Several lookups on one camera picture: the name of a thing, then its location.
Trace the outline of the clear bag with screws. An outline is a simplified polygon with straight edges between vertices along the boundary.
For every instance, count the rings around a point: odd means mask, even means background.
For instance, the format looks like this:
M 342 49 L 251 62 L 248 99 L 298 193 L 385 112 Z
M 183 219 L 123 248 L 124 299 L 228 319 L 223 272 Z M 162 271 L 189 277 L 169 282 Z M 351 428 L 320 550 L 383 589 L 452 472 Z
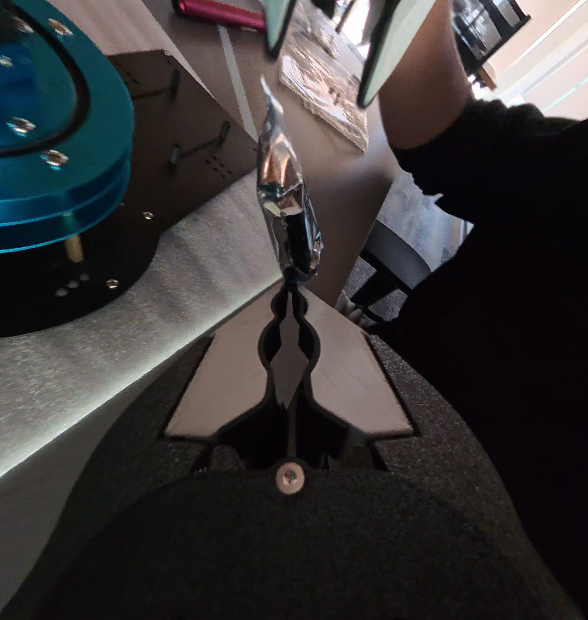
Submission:
M 281 55 L 280 83 L 302 106 L 326 122 L 361 152 L 369 146 L 367 112 L 356 103 L 356 82 L 338 63 L 287 46 Z

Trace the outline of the red electric screwdriver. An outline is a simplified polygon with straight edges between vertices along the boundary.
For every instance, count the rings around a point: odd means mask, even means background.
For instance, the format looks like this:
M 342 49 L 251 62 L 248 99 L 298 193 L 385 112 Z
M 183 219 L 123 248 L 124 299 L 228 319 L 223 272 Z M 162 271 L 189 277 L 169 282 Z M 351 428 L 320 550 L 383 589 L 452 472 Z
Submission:
M 218 1 L 171 1 L 175 14 L 182 19 L 217 26 L 246 28 L 266 33 L 263 13 Z

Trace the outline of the person's black clothing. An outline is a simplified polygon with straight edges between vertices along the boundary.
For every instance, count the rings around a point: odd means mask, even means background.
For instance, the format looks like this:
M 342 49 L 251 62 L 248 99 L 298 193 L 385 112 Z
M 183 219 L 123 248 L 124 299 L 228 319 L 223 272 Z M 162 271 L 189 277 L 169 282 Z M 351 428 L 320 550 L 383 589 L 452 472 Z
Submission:
M 588 619 L 588 119 L 473 102 L 394 152 L 474 227 L 376 333 L 471 428 Z

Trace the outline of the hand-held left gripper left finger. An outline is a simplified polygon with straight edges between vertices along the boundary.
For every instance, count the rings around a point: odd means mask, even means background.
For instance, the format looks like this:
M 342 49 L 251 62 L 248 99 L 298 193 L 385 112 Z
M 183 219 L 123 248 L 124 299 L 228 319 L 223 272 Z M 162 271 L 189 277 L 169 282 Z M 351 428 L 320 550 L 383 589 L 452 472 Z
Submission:
M 213 335 L 164 430 L 168 438 L 218 438 L 273 394 L 271 362 L 281 348 L 288 290 L 276 285 Z

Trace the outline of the white foam sheet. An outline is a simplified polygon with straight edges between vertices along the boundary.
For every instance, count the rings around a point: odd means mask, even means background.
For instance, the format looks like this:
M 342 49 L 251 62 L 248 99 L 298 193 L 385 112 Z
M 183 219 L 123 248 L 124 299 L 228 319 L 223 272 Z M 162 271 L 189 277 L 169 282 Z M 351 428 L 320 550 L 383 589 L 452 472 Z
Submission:
M 281 280 L 252 172 L 160 238 L 95 313 L 0 339 L 0 478 Z

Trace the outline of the black office chair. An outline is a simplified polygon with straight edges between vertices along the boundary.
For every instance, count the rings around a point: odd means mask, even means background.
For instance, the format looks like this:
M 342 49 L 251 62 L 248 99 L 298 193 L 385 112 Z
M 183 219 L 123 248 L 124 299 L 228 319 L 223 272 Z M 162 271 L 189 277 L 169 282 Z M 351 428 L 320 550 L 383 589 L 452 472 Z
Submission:
M 431 268 L 405 240 L 380 221 L 374 223 L 358 258 L 374 272 L 352 295 L 344 290 L 354 304 L 376 321 L 372 328 L 363 330 L 375 334 L 397 319 L 415 288 L 431 274 Z M 396 301 L 397 294 L 400 304 L 396 316 L 387 318 L 373 311 L 373 306 L 383 299 Z

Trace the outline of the silver foil bag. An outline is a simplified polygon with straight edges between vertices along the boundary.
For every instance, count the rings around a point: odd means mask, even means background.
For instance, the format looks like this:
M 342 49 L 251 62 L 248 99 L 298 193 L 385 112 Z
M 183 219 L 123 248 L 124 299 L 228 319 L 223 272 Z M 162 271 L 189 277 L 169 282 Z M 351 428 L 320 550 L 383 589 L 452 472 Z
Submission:
M 257 198 L 284 280 L 307 284 L 316 277 L 324 244 L 303 168 L 284 125 L 283 106 L 260 79 L 266 116 L 258 140 Z

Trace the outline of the person's grey pants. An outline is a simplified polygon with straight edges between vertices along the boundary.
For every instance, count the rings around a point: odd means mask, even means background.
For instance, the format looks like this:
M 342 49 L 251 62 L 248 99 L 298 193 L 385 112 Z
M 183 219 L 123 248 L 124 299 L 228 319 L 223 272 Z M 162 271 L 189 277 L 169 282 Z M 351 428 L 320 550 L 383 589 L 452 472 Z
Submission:
M 364 309 L 352 302 L 345 290 L 340 292 L 335 310 L 360 329 L 368 330 L 376 324 L 376 321 L 366 314 Z

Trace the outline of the black metal rack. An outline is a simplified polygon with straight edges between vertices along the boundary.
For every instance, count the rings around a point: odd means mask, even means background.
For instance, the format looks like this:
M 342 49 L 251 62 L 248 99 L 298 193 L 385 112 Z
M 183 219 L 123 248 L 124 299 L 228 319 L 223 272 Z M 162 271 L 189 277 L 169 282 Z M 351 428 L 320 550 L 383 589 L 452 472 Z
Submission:
M 531 19 L 515 1 L 453 1 L 452 21 L 466 73 L 473 74 Z

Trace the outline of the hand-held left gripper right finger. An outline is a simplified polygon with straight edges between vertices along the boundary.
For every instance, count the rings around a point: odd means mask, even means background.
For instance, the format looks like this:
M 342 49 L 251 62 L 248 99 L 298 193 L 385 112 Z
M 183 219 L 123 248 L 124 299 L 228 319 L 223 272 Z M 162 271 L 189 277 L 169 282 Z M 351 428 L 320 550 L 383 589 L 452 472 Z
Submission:
M 364 330 L 298 286 L 293 311 L 311 404 L 364 437 L 411 437 L 414 427 Z

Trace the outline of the person's right forearm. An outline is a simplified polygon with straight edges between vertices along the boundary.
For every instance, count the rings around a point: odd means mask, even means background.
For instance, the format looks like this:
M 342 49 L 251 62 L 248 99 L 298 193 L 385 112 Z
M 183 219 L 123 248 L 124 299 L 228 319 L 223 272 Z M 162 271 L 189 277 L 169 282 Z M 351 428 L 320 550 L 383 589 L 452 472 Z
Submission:
M 452 1 L 436 1 L 379 91 L 384 133 L 393 150 L 429 143 L 474 100 L 457 49 Z

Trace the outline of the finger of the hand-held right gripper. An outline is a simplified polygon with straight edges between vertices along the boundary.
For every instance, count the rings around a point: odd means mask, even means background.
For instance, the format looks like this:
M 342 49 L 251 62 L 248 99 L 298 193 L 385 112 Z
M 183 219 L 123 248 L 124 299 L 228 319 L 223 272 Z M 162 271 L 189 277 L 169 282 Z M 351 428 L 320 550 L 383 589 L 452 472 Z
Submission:
M 279 55 L 298 1 L 264 1 L 265 41 L 269 55 Z
M 370 1 L 363 30 L 369 48 L 360 77 L 358 107 L 367 108 L 373 102 L 434 4 L 435 1 Z

